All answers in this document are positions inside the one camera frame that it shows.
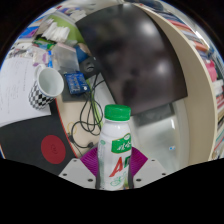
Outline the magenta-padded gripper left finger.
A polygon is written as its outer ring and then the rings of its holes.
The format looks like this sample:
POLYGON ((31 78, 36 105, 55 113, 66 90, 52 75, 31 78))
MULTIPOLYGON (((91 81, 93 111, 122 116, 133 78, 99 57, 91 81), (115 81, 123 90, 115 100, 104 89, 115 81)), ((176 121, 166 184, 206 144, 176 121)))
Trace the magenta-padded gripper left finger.
POLYGON ((92 148, 80 159, 73 158, 62 170, 59 176, 78 186, 89 189, 98 189, 99 168, 97 148, 92 148))

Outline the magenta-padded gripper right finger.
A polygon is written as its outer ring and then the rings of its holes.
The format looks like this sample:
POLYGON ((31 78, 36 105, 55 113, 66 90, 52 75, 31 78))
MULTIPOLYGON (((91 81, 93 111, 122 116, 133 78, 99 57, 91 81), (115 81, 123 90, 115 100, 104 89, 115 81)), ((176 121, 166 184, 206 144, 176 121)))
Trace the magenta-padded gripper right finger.
POLYGON ((140 188, 167 175, 158 160, 149 159, 138 149, 132 149, 129 163, 128 184, 130 188, 140 188))

